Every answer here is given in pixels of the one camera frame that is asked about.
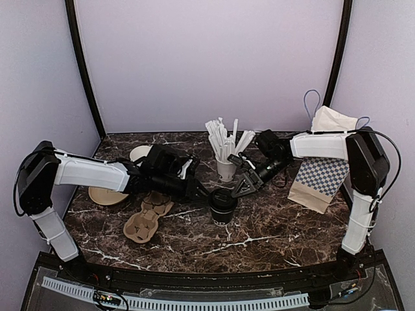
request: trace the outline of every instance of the marble countertop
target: marble countertop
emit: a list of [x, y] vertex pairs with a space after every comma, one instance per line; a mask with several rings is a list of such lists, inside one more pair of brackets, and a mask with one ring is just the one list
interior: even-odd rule
[[[196, 177], [208, 190], [232, 188], [221, 184], [208, 134], [133, 133], [108, 135], [96, 157], [127, 157], [142, 144], [168, 144], [197, 155]], [[246, 153], [260, 160], [251, 144]], [[89, 262], [121, 268], [182, 273], [267, 271], [308, 266], [335, 260], [346, 232], [349, 209], [338, 193], [325, 214], [318, 214], [287, 199], [301, 162], [288, 169], [261, 192], [239, 199], [233, 220], [226, 227], [213, 223], [206, 203], [176, 203], [159, 219], [150, 242], [136, 244], [123, 234], [125, 222], [141, 208], [144, 194], [129, 196], [117, 205], [93, 203], [88, 188], [79, 187], [65, 217], [69, 232]]]

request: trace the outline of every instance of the cup lid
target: cup lid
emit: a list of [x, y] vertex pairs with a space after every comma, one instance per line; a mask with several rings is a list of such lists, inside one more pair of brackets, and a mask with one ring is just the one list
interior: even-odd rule
[[209, 194], [209, 205], [217, 211], [228, 212], [238, 206], [238, 199], [232, 198], [231, 191], [225, 188], [219, 188]]

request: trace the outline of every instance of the white backdrop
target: white backdrop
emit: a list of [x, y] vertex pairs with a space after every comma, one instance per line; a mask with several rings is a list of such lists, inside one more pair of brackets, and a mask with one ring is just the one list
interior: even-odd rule
[[342, 0], [77, 1], [107, 132], [304, 130], [326, 91]]

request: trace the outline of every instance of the black base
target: black base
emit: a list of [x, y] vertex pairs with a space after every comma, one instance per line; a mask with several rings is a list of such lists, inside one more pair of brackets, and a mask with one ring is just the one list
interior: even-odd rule
[[[373, 266], [373, 256], [370, 254], [363, 255], [359, 262], [364, 265], [364, 268], [361, 270], [362, 277], [366, 277], [364, 269]], [[377, 264], [383, 264], [385, 267], [398, 308], [399, 310], [404, 310], [383, 250], [376, 251], [376, 262]], [[54, 255], [40, 252], [27, 286], [21, 307], [22, 311], [26, 310], [29, 303], [33, 282], [39, 267], [56, 270], [59, 277], [74, 281], [65, 270], [60, 269], [60, 265], [60, 260]], [[123, 292], [139, 293], [142, 289], [176, 290], [182, 292], [231, 292], [282, 287], [284, 292], [300, 291], [309, 293], [310, 297], [318, 301], [323, 300], [327, 296], [330, 284], [338, 282], [332, 275], [335, 265], [336, 262], [327, 262], [303, 268], [262, 271], [258, 273], [192, 274], [139, 271], [88, 264], [92, 270], [97, 271], [100, 275], [110, 276], [109, 280], [105, 280], [105, 282], [100, 284], [102, 287], [119, 294]], [[356, 278], [356, 273], [353, 272], [347, 275], [346, 280]]]

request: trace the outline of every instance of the perforated metal rail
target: perforated metal rail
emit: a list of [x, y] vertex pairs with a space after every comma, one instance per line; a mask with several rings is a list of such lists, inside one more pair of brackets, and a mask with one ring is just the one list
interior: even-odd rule
[[[51, 277], [43, 278], [42, 287], [81, 301], [95, 303], [92, 299], [94, 289], [89, 287], [71, 284], [64, 280], [53, 279]], [[167, 301], [133, 297], [129, 295], [123, 296], [128, 301], [128, 306], [131, 311], [274, 311], [309, 306], [308, 294], [260, 300], [223, 302]], [[102, 304], [104, 306], [114, 307], [109, 303]], [[121, 302], [118, 309], [126, 310], [124, 301]]]

